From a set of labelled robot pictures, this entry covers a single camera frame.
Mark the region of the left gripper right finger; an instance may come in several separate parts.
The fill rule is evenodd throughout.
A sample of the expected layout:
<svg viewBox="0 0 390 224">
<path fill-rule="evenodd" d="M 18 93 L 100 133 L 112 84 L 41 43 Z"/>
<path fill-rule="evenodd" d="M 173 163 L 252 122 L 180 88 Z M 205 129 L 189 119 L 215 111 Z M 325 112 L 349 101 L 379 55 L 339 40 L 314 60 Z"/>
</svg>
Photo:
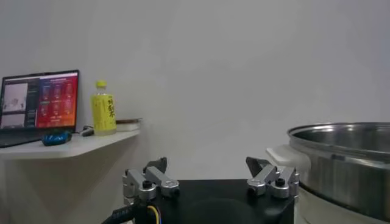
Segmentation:
<svg viewBox="0 0 390 224">
<path fill-rule="evenodd" d="M 267 192 L 277 199 L 298 199 L 299 173 L 295 167 L 279 169 L 266 159 L 246 158 L 252 175 L 247 180 L 247 192 L 251 197 L 260 197 Z"/>
</svg>

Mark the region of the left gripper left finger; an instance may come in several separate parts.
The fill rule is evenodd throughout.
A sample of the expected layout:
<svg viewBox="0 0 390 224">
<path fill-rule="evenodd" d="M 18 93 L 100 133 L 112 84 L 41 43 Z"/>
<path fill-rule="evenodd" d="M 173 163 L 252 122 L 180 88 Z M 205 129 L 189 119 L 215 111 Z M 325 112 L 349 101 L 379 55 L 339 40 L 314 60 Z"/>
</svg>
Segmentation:
<svg viewBox="0 0 390 224">
<path fill-rule="evenodd" d="M 140 172 L 127 169 L 122 176 L 124 204 L 131 205 L 140 201 L 152 201 L 159 195 L 176 199 L 180 196 L 180 184 L 168 177 L 165 172 L 168 166 L 167 157 L 149 161 Z"/>
</svg>

